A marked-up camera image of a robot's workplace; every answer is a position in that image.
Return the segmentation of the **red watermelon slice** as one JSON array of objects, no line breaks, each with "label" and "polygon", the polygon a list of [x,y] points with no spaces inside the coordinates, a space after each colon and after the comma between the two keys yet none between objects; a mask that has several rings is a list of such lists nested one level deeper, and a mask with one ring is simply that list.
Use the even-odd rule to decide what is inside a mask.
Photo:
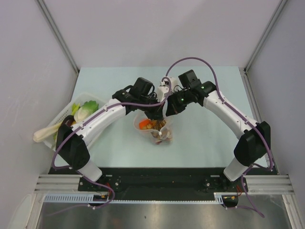
[{"label": "red watermelon slice", "polygon": [[169,129],[165,129],[160,132],[152,133],[154,142],[156,144],[160,144],[162,142],[171,141],[172,140],[172,132]]}]

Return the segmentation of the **orange tangerine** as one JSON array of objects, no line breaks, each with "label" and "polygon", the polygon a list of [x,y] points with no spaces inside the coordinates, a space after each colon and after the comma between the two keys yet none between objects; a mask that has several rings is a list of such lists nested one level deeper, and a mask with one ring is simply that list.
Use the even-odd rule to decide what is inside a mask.
[{"label": "orange tangerine", "polygon": [[139,128],[141,130],[145,130],[147,129],[147,125],[149,125],[151,123],[151,121],[149,119],[145,119],[139,122]]}]

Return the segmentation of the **brown longan bunch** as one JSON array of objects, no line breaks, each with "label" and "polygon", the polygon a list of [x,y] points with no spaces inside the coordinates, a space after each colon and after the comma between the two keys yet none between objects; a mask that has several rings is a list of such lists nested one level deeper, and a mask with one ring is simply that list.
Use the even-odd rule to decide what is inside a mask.
[{"label": "brown longan bunch", "polygon": [[146,125],[146,129],[154,129],[160,131],[166,124],[164,119],[162,120],[148,120],[148,124]]}]

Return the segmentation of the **purple eggplant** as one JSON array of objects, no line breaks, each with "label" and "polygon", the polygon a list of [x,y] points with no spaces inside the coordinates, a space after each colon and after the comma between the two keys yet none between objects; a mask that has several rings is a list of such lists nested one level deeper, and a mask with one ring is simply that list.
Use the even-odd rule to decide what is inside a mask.
[{"label": "purple eggplant", "polygon": [[63,125],[72,126],[73,122],[74,122],[74,116],[73,115],[68,115],[62,121],[61,126],[63,126]]}]

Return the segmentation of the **polka dot zip bag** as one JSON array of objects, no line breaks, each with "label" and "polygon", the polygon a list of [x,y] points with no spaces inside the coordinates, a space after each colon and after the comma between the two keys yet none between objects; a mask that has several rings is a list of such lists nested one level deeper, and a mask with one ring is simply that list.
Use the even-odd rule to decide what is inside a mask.
[{"label": "polka dot zip bag", "polygon": [[172,118],[169,118],[169,117],[164,118],[164,120],[166,121],[166,124],[160,131],[157,131],[157,130],[154,130],[154,129],[141,130],[139,128],[139,122],[142,121],[142,120],[145,120],[145,119],[149,119],[149,118],[147,118],[147,116],[144,114],[144,112],[138,112],[137,115],[135,116],[134,120],[133,120],[133,126],[138,131],[138,133],[140,133],[142,136],[150,139],[153,143],[155,143],[155,142],[154,142],[152,133],[156,133],[156,132],[158,133],[158,132],[163,131],[165,129],[169,129],[173,133],[173,131],[172,131],[172,123],[173,123]]}]

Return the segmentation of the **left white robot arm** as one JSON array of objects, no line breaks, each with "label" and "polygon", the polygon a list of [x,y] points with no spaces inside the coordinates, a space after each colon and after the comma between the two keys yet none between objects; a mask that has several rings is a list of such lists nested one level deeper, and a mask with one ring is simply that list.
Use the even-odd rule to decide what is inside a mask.
[{"label": "left white robot arm", "polygon": [[62,125],[58,131],[54,155],[60,156],[68,168],[86,177],[94,190],[103,189],[105,178],[92,161],[88,145],[110,124],[137,109],[146,112],[150,119],[161,119],[163,105],[171,92],[171,82],[167,77],[162,78],[159,98],[149,96],[153,87],[150,81],[140,77],[134,85],[116,91],[108,103],[74,127]]}]

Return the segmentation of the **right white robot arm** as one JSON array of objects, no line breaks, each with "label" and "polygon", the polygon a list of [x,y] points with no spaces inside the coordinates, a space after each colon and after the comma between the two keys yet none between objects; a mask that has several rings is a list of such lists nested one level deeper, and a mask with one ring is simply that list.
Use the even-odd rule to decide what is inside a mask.
[{"label": "right white robot arm", "polygon": [[188,104],[198,103],[214,113],[235,134],[238,143],[234,149],[234,158],[224,169],[220,187],[232,191],[237,186],[237,179],[262,158],[271,147],[271,127],[246,117],[235,106],[217,91],[214,83],[202,83],[193,70],[179,75],[182,89],[173,91],[167,99],[166,116],[177,115],[184,111]]}]

